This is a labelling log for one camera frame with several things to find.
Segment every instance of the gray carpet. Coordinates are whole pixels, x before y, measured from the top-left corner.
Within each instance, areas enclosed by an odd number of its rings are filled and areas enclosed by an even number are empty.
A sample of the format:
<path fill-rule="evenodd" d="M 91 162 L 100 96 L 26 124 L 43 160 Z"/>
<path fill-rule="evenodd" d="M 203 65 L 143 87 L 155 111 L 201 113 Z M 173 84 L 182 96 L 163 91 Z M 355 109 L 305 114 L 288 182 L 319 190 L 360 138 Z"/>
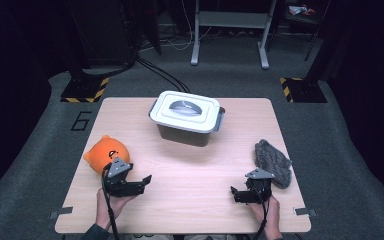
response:
<path fill-rule="evenodd" d="M 258 38 L 213 39 L 201 45 L 198 66 L 190 65 L 192 46 L 140 52 L 184 82 L 194 94 L 209 97 L 268 98 L 272 101 L 311 219 L 303 239 L 384 239 L 384 187 L 372 176 L 352 144 L 333 93 L 320 81 L 328 103 L 288 103 L 280 77 L 304 77 L 317 46 L 304 61 L 309 43 L 279 36 L 268 53 L 270 69 L 260 67 Z M 105 72 L 97 69 L 91 72 Z M 49 80 L 52 97 L 23 150 L 0 182 L 0 239 L 61 239 L 49 213 L 64 201 L 93 126 L 97 103 L 61 103 L 70 80 L 61 73 Z M 111 77 L 103 97 L 157 97 L 175 90 L 161 77 L 136 64 Z M 81 111 L 85 131 L 70 131 Z M 79 235 L 66 236 L 78 239 Z M 297 239 L 293 234 L 286 239 Z"/>

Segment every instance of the container handle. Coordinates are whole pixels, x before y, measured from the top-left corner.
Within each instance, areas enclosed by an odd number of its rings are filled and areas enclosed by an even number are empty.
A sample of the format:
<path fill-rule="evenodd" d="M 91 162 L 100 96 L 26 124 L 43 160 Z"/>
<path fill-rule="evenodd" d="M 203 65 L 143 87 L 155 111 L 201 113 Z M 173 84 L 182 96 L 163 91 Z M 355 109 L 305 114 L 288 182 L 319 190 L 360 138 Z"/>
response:
<path fill-rule="evenodd" d="M 196 115 L 201 115 L 202 114 L 202 109 L 196 105 L 195 103 L 191 103 L 189 101 L 175 101 L 170 105 L 170 109 L 182 113 L 182 114 L 196 114 Z"/>
<path fill-rule="evenodd" d="M 217 116 L 216 126 L 213 129 L 213 132 L 218 132 L 220 130 L 221 124 L 223 123 L 223 117 L 225 112 L 226 112 L 226 109 L 224 109 L 223 107 L 220 107 L 220 110 Z"/>
<path fill-rule="evenodd" d="M 152 109 L 154 109 L 154 106 L 155 106 L 155 104 L 157 103 L 157 100 L 154 101 L 154 103 L 152 104 L 151 109 L 149 109 L 149 111 L 148 111 L 148 117 L 151 117 Z"/>

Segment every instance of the plastic lid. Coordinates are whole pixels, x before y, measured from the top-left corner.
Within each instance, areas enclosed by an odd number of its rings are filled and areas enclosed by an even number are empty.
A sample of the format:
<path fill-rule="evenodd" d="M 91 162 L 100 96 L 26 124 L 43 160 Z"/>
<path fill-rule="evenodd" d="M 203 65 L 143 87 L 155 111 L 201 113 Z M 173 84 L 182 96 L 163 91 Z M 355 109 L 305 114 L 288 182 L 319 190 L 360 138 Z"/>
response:
<path fill-rule="evenodd" d="M 216 127 L 220 104 L 216 99 L 175 91 L 162 92 L 149 116 L 177 129 L 209 133 Z"/>

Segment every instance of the human hand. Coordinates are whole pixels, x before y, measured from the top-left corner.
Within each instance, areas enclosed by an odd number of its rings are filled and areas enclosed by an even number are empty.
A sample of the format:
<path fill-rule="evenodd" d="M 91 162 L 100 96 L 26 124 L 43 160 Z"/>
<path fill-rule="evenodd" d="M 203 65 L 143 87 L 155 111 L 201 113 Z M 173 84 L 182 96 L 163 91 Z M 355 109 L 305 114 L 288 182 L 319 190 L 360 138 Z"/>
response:
<path fill-rule="evenodd" d="M 280 220 L 280 203 L 274 197 L 271 196 L 265 203 L 266 209 L 268 207 L 267 212 L 267 223 L 264 228 L 264 234 L 266 235 L 267 240 L 273 240 L 282 238 L 282 233 L 279 230 L 279 220 Z M 262 222 L 264 219 L 264 208 L 263 205 L 257 203 L 249 203 L 248 206 L 251 208 L 254 213 L 257 221 Z"/>
<path fill-rule="evenodd" d="M 114 218 L 117 219 L 121 214 L 123 207 L 132 199 L 137 196 L 129 197 L 110 197 L 110 205 L 114 212 Z M 108 215 L 108 206 L 105 200 L 104 191 L 102 188 L 98 190 L 96 194 L 97 206 L 96 206 L 96 221 L 95 223 L 105 230 L 108 230 L 111 226 L 110 217 Z"/>

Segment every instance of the cable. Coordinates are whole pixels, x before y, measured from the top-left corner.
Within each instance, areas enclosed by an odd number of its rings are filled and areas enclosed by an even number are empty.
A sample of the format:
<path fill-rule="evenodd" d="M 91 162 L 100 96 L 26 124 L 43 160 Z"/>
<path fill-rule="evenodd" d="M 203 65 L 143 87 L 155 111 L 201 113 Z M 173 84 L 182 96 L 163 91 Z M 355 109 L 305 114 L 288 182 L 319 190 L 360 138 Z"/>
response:
<path fill-rule="evenodd" d="M 298 233 L 296 233 L 295 236 L 296 236 L 299 240 L 304 240 Z"/>
<path fill-rule="evenodd" d="M 117 225 L 115 223 L 115 218 L 114 218 L 114 211 L 111 208 L 110 204 L 110 195 L 108 194 L 106 188 L 105 188 L 105 172 L 108 171 L 108 169 L 111 167 L 111 163 L 108 163 L 104 169 L 102 170 L 102 175 L 101 175 L 101 184 L 102 184 L 102 190 L 104 191 L 104 197 L 105 197 L 105 202 L 107 203 L 108 207 L 108 215 L 110 217 L 110 222 L 111 222 L 111 227 L 113 230 L 113 235 L 116 240 L 119 240 L 118 238 L 118 231 L 117 231 Z"/>
<path fill-rule="evenodd" d="M 210 36 L 201 37 L 200 41 L 201 41 L 201 43 L 204 43 L 204 42 L 210 43 L 213 40 L 238 38 L 238 37 L 243 37 L 243 35 L 244 34 L 214 37 L 214 34 L 211 34 Z M 171 44 L 162 44 L 161 47 L 173 47 L 173 45 L 181 46 L 181 45 L 187 45 L 187 44 L 189 44 L 189 43 L 173 43 L 173 41 L 171 41 Z M 145 52 L 145 51 L 152 50 L 152 49 L 153 49 L 153 47 L 150 44 L 148 44 L 147 42 L 145 42 L 145 44 L 141 47 L 141 49 L 138 52 Z"/>
<path fill-rule="evenodd" d="M 260 228 L 258 229 L 258 232 L 254 235 L 254 237 L 252 238 L 252 240 L 257 240 L 258 237 L 259 237 L 259 236 L 261 235 L 261 233 L 263 232 L 264 228 L 266 227 L 266 223 L 267 223 L 267 213 L 269 212 L 269 208 L 270 208 L 270 201 L 267 201 L 267 209 L 266 209 L 266 206 L 264 205 L 264 201 L 263 201 L 263 199 L 261 198 L 260 194 L 257 194 L 257 195 L 258 195 L 258 198 L 260 199 L 261 205 L 263 205 L 264 219 L 263 219 L 263 221 L 261 222 L 261 225 L 260 225 Z"/>
<path fill-rule="evenodd" d="M 178 40 L 183 40 L 181 37 L 179 37 L 178 35 L 172 35 L 172 36 L 167 36 L 167 37 L 164 37 L 164 38 L 160 38 L 160 43 L 161 44 L 161 47 L 173 47 L 173 46 L 182 46 L 182 45 L 187 45 L 189 43 L 174 43 Z M 147 51 L 147 50 L 150 50 L 150 49 L 153 49 L 153 46 L 149 43 L 149 41 L 147 41 L 145 39 L 144 43 L 142 44 L 139 52 L 144 52 L 144 51 Z"/>
<path fill-rule="evenodd" d="M 168 81 L 170 84 L 172 84 L 174 87 L 176 87 L 176 89 L 179 91 L 179 92 L 185 92 L 185 93 L 190 93 L 190 90 L 189 90 L 189 87 L 186 86 L 186 84 L 184 84 L 183 82 L 181 82 L 180 80 L 178 80 L 177 78 L 175 78 L 174 76 L 172 76 L 171 74 L 167 73 L 166 71 L 164 71 L 163 69 L 157 67 L 156 65 L 154 65 L 153 63 L 149 62 L 148 60 L 145 60 L 143 58 L 140 58 L 138 57 L 137 60 L 136 60 L 139 64 L 141 64 L 142 66 L 148 68 L 149 70 L 151 70 L 152 72 L 156 73 L 157 75 L 159 75 L 160 77 L 164 78 L 166 81 Z M 167 75 L 168 77 L 170 77 L 171 79 L 173 79 L 174 81 L 170 80 L 169 78 L 167 78 L 166 76 L 164 76 L 163 74 Z"/>
<path fill-rule="evenodd" d="M 157 69 L 158 71 L 166 74 L 167 76 L 171 77 L 172 79 L 174 79 L 183 89 L 183 91 L 185 93 L 190 93 L 190 90 L 188 88 L 188 86 L 186 86 L 183 82 L 181 82 L 180 80 L 178 80 L 177 78 L 173 77 L 171 74 L 167 73 L 166 71 L 164 71 L 163 69 L 159 68 L 158 66 L 154 65 L 153 63 L 149 62 L 148 60 L 145 60 L 143 58 L 141 58 L 142 61 L 146 62 L 147 64 L 149 64 L 149 66 Z"/>
<path fill-rule="evenodd" d="M 189 39 L 189 43 L 187 43 L 186 47 L 184 48 L 177 48 L 175 47 L 174 44 L 172 44 L 170 41 L 168 41 L 168 43 L 171 44 L 171 46 L 176 49 L 176 50 L 179 50 L 179 51 L 182 51 L 182 50 L 185 50 L 187 47 L 189 47 L 191 44 L 192 44 L 192 39 L 193 39 L 193 36 L 192 36 L 192 27 L 191 27 L 191 23 L 189 22 L 189 18 L 188 18 L 188 15 L 186 14 L 186 9 L 185 9 L 185 2 L 184 0 L 182 0 L 182 6 L 183 6 L 183 13 L 185 14 L 185 17 L 186 17 L 186 21 L 188 23 L 188 27 L 189 27 L 189 33 L 190 33 L 190 39 Z"/>
<path fill-rule="evenodd" d="M 220 0 L 217 1 L 217 8 L 216 8 L 216 12 L 218 12 L 219 10 L 219 7 L 220 7 Z M 209 27 L 208 30 L 199 38 L 199 40 L 201 41 L 201 39 L 203 39 L 205 37 L 205 35 L 207 35 L 207 33 L 211 30 L 212 27 Z"/>

